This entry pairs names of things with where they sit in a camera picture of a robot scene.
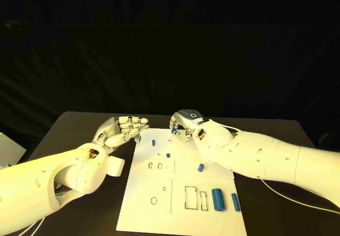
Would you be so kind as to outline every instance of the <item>black backdrop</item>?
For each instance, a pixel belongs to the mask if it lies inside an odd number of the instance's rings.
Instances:
[[[338,7],[207,1],[1,4],[0,125],[33,147],[65,111],[340,120]]]

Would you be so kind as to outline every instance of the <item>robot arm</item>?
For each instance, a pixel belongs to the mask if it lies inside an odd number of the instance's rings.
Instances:
[[[224,126],[211,120],[193,122],[194,110],[174,113],[170,128],[181,125],[193,139],[200,157],[236,173],[295,184],[340,207],[340,153],[288,144],[278,139]]]
[[[108,175],[119,176],[124,160],[108,154],[148,128],[144,118],[109,118],[92,143],[0,171],[0,235],[20,230],[92,193]],[[62,187],[54,190],[54,182]]]

